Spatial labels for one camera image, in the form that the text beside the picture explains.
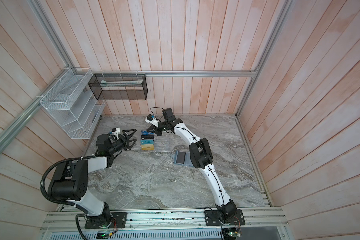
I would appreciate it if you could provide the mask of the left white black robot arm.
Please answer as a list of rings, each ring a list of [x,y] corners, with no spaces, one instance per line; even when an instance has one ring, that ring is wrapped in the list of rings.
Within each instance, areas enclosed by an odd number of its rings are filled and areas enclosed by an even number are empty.
[[[106,203],[88,190],[88,176],[111,167],[122,151],[131,150],[137,141],[132,138],[136,131],[114,129],[112,133],[97,137],[95,154],[54,163],[42,176],[43,196],[52,203],[73,206],[88,217],[108,213]]]

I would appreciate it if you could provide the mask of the teal VIP card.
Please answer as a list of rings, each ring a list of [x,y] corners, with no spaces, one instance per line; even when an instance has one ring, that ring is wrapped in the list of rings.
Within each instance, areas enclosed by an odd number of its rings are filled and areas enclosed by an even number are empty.
[[[153,145],[153,144],[154,144],[153,139],[141,140],[141,145]]]

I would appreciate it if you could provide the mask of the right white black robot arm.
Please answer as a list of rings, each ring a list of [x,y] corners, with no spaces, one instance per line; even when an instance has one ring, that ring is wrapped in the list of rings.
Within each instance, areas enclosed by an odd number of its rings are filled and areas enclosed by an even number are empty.
[[[171,108],[162,109],[164,120],[148,114],[145,122],[150,123],[147,132],[161,136],[163,132],[171,132],[189,144],[190,160],[206,179],[210,187],[222,222],[228,222],[237,213],[237,207],[221,183],[215,166],[210,144],[206,138],[194,134],[181,120],[175,117]]]

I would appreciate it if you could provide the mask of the blue VIP logo card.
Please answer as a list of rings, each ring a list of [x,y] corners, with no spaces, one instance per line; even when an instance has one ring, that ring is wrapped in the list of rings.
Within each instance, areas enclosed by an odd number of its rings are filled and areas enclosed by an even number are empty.
[[[150,133],[147,131],[141,131],[141,135],[148,136],[148,135],[154,135],[154,133]]]

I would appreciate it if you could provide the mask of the beige card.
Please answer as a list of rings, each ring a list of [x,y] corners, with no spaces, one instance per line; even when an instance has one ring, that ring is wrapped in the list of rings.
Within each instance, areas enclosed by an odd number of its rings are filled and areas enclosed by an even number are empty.
[[[143,151],[153,151],[155,149],[155,146],[153,144],[141,145],[141,149]]]

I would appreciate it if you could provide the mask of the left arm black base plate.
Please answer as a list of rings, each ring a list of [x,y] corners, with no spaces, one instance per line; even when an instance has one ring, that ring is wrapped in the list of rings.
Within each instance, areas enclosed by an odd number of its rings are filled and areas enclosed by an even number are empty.
[[[86,217],[85,229],[123,229],[127,212],[110,212],[97,217]]]

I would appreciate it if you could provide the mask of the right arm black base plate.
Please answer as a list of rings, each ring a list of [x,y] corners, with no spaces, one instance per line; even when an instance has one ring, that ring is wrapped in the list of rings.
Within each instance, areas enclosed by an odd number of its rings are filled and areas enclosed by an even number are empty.
[[[244,226],[245,219],[242,210],[236,210],[236,212],[231,216],[223,216],[223,214],[218,210],[205,209],[205,223],[207,226]]]

